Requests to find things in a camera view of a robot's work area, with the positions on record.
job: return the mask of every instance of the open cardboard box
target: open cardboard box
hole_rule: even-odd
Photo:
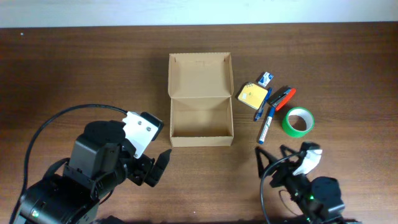
[[[230,53],[170,54],[173,147],[230,146],[233,91]]]

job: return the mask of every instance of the marker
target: marker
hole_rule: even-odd
[[[258,119],[261,118],[262,113],[264,112],[264,106],[266,105],[269,97],[271,96],[271,92],[272,92],[272,88],[269,88],[268,93],[267,93],[266,97],[264,98],[264,101],[262,102],[259,111],[256,113],[256,117],[254,118],[254,121],[258,121]]]
[[[274,113],[275,113],[275,107],[271,107],[271,109],[269,110],[267,121],[260,135],[259,144],[264,144],[264,141],[266,140],[267,132],[269,126],[271,125],[272,118],[274,117]]]

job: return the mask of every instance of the blue marker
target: blue marker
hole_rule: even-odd
[[[267,132],[268,132],[269,126],[271,125],[272,118],[274,117],[274,113],[275,113],[275,107],[273,106],[273,107],[271,107],[271,109],[269,111],[267,121],[264,125],[264,128],[262,129],[260,139],[259,139],[260,144],[264,144],[264,141],[266,140]]]
[[[268,93],[266,95],[266,97],[264,98],[264,101],[262,102],[259,111],[256,113],[256,117],[254,118],[254,121],[258,121],[258,119],[261,118],[262,116],[262,112],[264,112],[264,106],[266,105],[269,97],[271,96],[271,92],[272,92],[272,88],[269,88]]]

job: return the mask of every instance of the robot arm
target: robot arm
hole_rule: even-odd
[[[95,219],[100,200],[126,179],[137,185],[146,183],[154,187],[169,163],[171,149],[161,153],[156,162],[143,151],[155,140],[163,123],[149,113],[131,116],[140,122],[87,124],[84,133],[75,141],[71,158],[50,166],[43,179],[21,197],[14,223],[90,223]],[[126,138],[126,126],[136,130],[135,126],[142,129],[148,123],[152,125],[152,133],[143,127],[145,133],[128,133]],[[141,150],[139,156],[131,142]],[[63,164],[63,175],[55,174]]]
[[[311,224],[349,224],[360,222],[349,222],[341,213],[345,208],[341,199],[341,190],[338,181],[331,177],[317,177],[309,181],[306,174],[317,166],[320,161],[322,150],[318,144],[303,142],[300,151],[296,152],[286,146],[280,150],[284,158],[277,160],[273,155],[257,147],[256,157],[259,176],[262,183],[268,175],[272,175],[271,187],[285,187],[291,199],[303,212],[301,217],[294,221],[284,223],[311,223]],[[262,165],[261,154],[269,161],[266,168]],[[298,157],[296,162],[289,158]],[[265,212],[262,199],[264,216],[270,223]]]

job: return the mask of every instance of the tape roll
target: tape roll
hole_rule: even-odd
[[[292,125],[290,125],[289,116],[294,116],[294,115],[299,116],[304,119],[305,125],[307,126],[306,130],[300,131],[300,130],[294,129],[292,127]],[[289,112],[287,112],[286,117],[282,121],[282,128],[284,129],[286,134],[288,134],[289,136],[292,136],[293,138],[301,138],[312,130],[314,124],[315,124],[315,120],[314,120],[311,112],[309,112],[309,110],[302,108],[302,107],[296,107],[296,108],[291,109]]]

